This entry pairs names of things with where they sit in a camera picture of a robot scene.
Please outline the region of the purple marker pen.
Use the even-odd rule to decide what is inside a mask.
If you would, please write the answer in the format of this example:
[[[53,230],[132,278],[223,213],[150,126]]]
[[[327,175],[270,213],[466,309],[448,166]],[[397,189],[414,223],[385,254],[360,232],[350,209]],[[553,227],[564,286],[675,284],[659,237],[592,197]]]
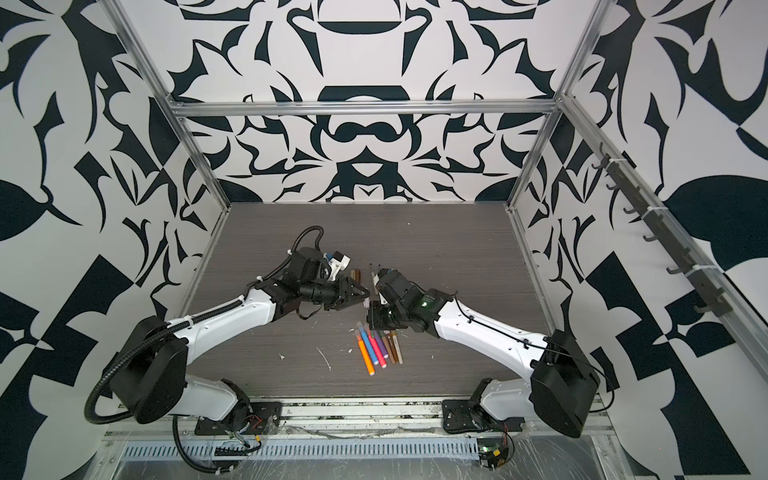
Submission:
[[[380,353],[382,355],[382,358],[385,360],[385,362],[388,362],[389,352],[388,352],[387,347],[386,347],[386,345],[385,345],[385,343],[384,343],[384,341],[382,339],[381,334],[377,330],[374,330],[373,331],[373,335],[374,335],[375,340],[377,342],[377,345],[378,345],[379,351],[380,351]]]

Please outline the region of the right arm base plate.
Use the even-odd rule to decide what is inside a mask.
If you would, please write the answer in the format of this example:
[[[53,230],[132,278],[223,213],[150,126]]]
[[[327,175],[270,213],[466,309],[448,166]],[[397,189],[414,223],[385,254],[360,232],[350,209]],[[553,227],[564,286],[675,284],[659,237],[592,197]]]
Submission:
[[[441,402],[442,428],[452,435],[490,431],[521,432],[525,419],[509,417],[497,420],[478,400],[443,400]]]

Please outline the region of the aluminium front rail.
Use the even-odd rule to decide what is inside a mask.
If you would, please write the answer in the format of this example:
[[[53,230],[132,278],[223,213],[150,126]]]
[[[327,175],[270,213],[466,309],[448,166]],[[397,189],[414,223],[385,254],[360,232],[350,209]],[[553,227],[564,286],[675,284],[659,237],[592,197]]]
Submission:
[[[258,401],[283,403],[281,422],[260,434],[262,438],[295,436],[295,438],[379,438],[445,435],[442,428],[441,402],[467,400],[469,395],[411,397],[309,397],[253,398]],[[525,396],[514,399],[511,415],[523,417],[523,432],[530,436],[556,435],[525,403]],[[182,438],[229,440],[229,434],[201,436],[194,434],[200,417],[182,417],[178,422]],[[103,440],[132,438],[137,440],[170,439],[170,418],[140,425],[126,420],[107,427]],[[615,435],[606,412],[590,414],[582,436]]]

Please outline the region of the tan brown marker pen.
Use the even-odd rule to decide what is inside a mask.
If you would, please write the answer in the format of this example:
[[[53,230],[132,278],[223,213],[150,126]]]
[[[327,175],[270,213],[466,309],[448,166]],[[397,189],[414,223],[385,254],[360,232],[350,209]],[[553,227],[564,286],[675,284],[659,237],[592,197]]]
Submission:
[[[377,291],[376,284],[378,282],[378,276],[377,276],[378,268],[376,266],[374,266],[372,263],[370,263],[369,264],[369,271],[370,271],[371,284],[372,284],[372,287],[373,287],[373,291],[376,292]]]

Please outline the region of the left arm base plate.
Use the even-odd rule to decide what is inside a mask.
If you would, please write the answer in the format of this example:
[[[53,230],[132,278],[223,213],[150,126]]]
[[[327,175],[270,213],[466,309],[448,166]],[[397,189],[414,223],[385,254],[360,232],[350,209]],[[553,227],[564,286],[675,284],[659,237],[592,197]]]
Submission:
[[[283,403],[279,401],[239,402],[223,420],[200,417],[194,429],[197,436],[216,436],[231,432],[241,435],[260,435],[277,427],[282,418]]]

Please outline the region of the blue marker pen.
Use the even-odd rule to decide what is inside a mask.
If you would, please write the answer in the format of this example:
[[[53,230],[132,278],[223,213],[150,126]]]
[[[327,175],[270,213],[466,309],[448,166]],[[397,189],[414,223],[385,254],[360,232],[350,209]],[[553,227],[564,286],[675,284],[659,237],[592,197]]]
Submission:
[[[372,345],[372,343],[371,343],[371,341],[369,339],[369,336],[366,333],[366,331],[365,331],[365,329],[364,329],[364,327],[363,327],[361,322],[357,323],[357,328],[358,328],[359,332],[361,333],[361,337],[362,337],[362,340],[363,340],[363,343],[365,345],[365,349],[366,349],[366,351],[368,353],[369,358],[373,362],[373,365],[377,365],[378,366],[379,365],[379,361],[378,361],[378,358],[377,358],[377,356],[375,354],[375,351],[373,349],[373,345]]]

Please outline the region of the red pink marker pen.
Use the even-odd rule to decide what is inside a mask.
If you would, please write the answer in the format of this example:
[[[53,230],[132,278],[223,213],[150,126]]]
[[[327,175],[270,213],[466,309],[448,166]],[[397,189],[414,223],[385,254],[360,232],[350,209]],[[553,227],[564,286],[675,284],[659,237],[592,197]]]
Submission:
[[[381,348],[378,345],[378,342],[377,342],[373,332],[368,327],[366,327],[365,330],[366,330],[367,336],[369,338],[369,342],[370,342],[370,344],[371,344],[371,346],[373,348],[373,351],[374,351],[375,357],[377,359],[378,365],[382,369],[386,368],[387,367],[386,359],[385,359],[385,357],[384,357],[384,355],[383,355],[383,353],[381,351]]]

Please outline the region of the orange marker pen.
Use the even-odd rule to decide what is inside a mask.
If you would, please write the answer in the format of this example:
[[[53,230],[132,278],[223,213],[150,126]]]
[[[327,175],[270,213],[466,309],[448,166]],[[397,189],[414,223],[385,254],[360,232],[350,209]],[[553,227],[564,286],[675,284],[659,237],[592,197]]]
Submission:
[[[371,361],[371,358],[370,358],[370,356],[368,354],[368,351],[367,351],[367,348],[365,346],[365,343],[364,343],[364,341],[362,339],[362,335],[360,334],[359,331],[355,332],[355,337],[356,337],[356,341],[357,341],[357,344],[358,344],[358,348],[359,348],[360,353],[362,355],[362,359],[363,359],[366,371],[367,371],[369,376],[374,376],[375,375],[375,368],[374,368],[374,365],[373,365],[373,363]]]

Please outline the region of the small green circuit board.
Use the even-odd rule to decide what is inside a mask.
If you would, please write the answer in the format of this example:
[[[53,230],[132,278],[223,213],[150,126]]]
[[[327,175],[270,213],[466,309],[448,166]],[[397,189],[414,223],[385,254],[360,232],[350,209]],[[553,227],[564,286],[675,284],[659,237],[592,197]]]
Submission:
[[[503,435],[498,440],[478,440],[478,463],[482,468],[496,470],[507,464],[515,453],[516,446],[509,435]]]

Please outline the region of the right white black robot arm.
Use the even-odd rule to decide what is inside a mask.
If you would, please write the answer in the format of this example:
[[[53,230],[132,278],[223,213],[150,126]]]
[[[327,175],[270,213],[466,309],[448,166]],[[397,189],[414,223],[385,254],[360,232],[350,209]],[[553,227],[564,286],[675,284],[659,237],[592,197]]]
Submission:
[[[484,315],[449,294],[424,289],[402,273],[381,269],[373,277],[378,299],[367,321],[376,330],[411,329],[464,345],[508,368],[523,382],[490,380],[479,387],[478,413],[498,422],[513,416],[514,399],[525,395],[535,415],[554,431],[581,436],[601,381],[573,333],[530,332]]]

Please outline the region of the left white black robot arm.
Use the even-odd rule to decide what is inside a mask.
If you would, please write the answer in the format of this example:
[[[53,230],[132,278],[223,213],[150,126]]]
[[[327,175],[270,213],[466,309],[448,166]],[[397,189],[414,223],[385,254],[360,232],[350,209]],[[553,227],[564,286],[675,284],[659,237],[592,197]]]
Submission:
[[[370,293],[345,274],[349,262],[340,252],[295,249],[229,302],[173,320],[140,321],[88,395],[85,420],[107,425],[132,418],[148,424],[166,416],[196,416],[242,431],[254,414],[249,397],[230,380],[189,374],[188,366],[228,340],[298,313],[303,303],[324,311],[363,303]]]

